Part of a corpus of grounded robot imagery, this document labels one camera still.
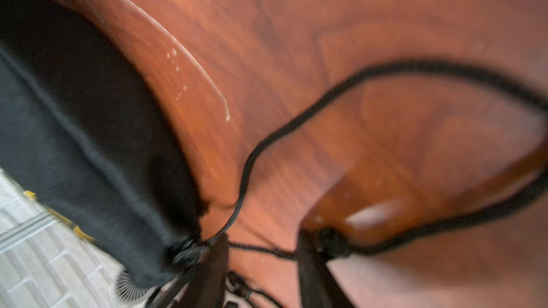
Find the wood grain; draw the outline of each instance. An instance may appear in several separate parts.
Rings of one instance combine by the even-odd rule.
[[[226,222],[256,143],[366,65],[445,57],[548,94],[545,0],[129,0],[146,15],[123,0],[58,1],[94,22],[145,76],[210,202],[204,237]],[[211,83],[150,18],[207,72],[228,122]],[[397,228],[368,232],[383,238],[468,202],[466,193],[545,134],[541,114],[485,88],[424,76],[374,81],[261,155],[229,236],[292,249],[305,215],[351,178],[368,204],[405,203],[392,214]],[[543,200],[508,220],[330,266],[363,307],[544,307],[546,208]],[[298,306],[293,264],[243,252],[230,262]]]

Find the black bag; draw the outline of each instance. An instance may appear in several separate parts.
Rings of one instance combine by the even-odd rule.
[[[0,167],[140,287],[200,240],[196,185],[139,73],[81,15],[0,0]]]

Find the black strap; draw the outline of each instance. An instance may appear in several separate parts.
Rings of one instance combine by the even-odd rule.
[[[239,189],[238,200],[232,215],[226,224],[219,230],[219,232],[210,238],[206,243],[214,241],[217,236],[226,232],[230,226],[236,221],[240,210],[242,209],[245,194],[247,192],[249,178],[251,170],[259,155],[275,141],[284,137],[287,134],[292,133],[303,125],[310,118],[319,113],[327,105],[331,104],[335,99],[355,87],[362,84],[367,80],[373,80],[381,78],[383,76],[393,76],[401,74],[424,74],[424,75],[446,75],[449,79],[461,80],[470,82],[477,85],[490,87],[497,90],[506,96],[516,99],[521,103],[548,113],[548,100],[543,96],[535,93],[526,86],[524,81],[514,79],[510,76],[506,76],[479,66],[464,65],[446,62],[442,60],[400,60],[391,63],[379,64],[368,67],[361,72],[356,73],[352,77],[346,79],[340,84],[333,87],[330,91],[324,94],[315,104],[307,108],[293,120],[268,135],[264,140],[259,142],[248,156],[245,162],[242,180]],[[524,208],[530,203],[534,202],[538,197],[544,194],[548,188],[548,170],[542,171],[533,182],[519,190],[508,200],[503,202],[492,204],[483,209],[477,210],[472,213],[463,214],[461,216],[455,216],[448,219],[442,219],[436,222],[431,222],[426,225],[407,230],[397,236],[389,238],[381,243],[367,246],[351,247],[351,252],[359,252],[362,254],[377,254],[387,250],[394,249],[403,244],[411,242],[417,238],[437,234],[440,232],[447,232],[455,229],[462,229],[471,226],[483,224],[485,222],[491,222],[496,219],[508,216],[516,211]],[[326,247],[326,243],[329,243],[327,239],[323,240]],[[294,255],[291,252],[285,252],[280,250],[268,249],[260,246],[245,245],[231,243],[231,247],[239,250],[249,250],[253,252],[268,253],[281,259],[293,260]]]
[[[266,291],[250,287],[249,284],[247,284],[245,278],[243,278],[243,276],[236,271],[230,270],[227,279],[230,283],[230,286],[227,286],[227,290],[230,291],[232,294],[246,300],[246,302],[253,308],[256,308],[257,305],[253,301],[251,301],[251,294],[261,295],[276,307],[283,308],[282,304]]]

